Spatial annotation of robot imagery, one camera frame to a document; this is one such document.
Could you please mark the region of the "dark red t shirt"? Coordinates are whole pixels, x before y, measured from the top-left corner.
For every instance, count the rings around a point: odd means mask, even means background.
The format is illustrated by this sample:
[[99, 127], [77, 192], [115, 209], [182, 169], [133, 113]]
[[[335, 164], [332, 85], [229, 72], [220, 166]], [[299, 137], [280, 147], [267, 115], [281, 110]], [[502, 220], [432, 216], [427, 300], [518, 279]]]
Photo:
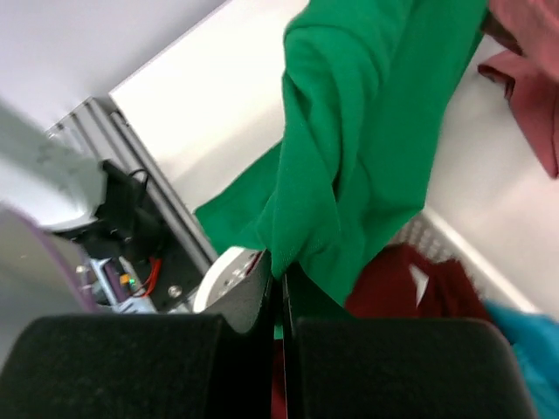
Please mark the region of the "dark red t shirt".
[[[339, 306], [356, 319], [476, 319], [491, 324], [457, 261], [434, 263], [407, 244], [382, 250]], [[284, 347], [274, 360], [271, 415], [291, 418], [286, 412]]]

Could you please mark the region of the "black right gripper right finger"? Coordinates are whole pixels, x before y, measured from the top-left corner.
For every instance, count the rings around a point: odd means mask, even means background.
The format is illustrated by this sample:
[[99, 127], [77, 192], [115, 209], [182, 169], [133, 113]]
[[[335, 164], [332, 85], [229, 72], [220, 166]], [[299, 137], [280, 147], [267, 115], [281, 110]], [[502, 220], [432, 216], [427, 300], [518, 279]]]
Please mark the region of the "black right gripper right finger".
[[298, 265], [282, 279], [291, 418], [534, 418], [511, 347], [476, 319], [356, 319]]

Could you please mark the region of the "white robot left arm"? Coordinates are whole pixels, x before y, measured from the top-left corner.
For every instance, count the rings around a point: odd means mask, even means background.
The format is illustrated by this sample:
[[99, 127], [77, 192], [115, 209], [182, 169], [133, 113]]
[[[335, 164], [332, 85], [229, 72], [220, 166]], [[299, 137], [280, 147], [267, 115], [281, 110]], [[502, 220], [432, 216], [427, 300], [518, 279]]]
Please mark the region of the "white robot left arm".
[[123, 256], [130, 262], [155, 257], [166, 238], [158, 216], [143, 204], [149, 175], [125, 173], [110, 160], [96, 160], [50, 141], [30, 120], [1, 102], [1, 156], [31, 172], [47, 187], [77, 200], [85, 217], [74, 227], [51, 227], [56, 237], [85, 248], [93, 258]]

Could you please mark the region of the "teal t shirt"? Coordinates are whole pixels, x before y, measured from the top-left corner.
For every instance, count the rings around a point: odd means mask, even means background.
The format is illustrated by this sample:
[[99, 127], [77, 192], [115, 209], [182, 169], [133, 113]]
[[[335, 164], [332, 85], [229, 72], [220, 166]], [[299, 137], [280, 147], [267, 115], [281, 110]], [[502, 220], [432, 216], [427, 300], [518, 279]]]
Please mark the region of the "teal t shirt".
[[558, 417], [558, 322], [493, 301], [485, 306], [512, 346], [540, 418]]

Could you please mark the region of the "green t shirt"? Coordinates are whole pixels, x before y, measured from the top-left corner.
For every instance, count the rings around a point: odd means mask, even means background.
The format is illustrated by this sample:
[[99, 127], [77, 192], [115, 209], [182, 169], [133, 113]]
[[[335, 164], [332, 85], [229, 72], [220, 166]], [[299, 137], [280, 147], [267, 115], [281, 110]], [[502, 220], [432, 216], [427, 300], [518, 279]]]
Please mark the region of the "green t shirt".
[[285, 129], [196, 217], [214, 249], [267, 250], [343, 303], [423, 207], [483, 1], [312, 1], [287, 26]]

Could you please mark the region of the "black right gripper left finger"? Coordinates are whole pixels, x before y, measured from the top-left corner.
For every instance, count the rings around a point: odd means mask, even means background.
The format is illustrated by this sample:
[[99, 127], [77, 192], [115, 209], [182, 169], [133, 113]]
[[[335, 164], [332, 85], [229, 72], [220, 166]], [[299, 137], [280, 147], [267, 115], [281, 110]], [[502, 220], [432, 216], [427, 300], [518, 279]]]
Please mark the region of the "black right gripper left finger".
[[61, 315], [21, 332], [1, 372], [4, 418], [267, 418], [273, 277], [199, 314]]

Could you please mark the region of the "pink t shirt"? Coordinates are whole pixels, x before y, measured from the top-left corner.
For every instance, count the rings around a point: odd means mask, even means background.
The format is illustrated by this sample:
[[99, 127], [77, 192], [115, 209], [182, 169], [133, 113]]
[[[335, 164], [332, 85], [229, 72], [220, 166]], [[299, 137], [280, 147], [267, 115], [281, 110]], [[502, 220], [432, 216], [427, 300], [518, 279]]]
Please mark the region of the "pink t shirt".
[[478, 72], [504, 87], [512, 115], [549, 177], [558, 177], [558, 2], [489, 1], [482, 30], [504, 47]]

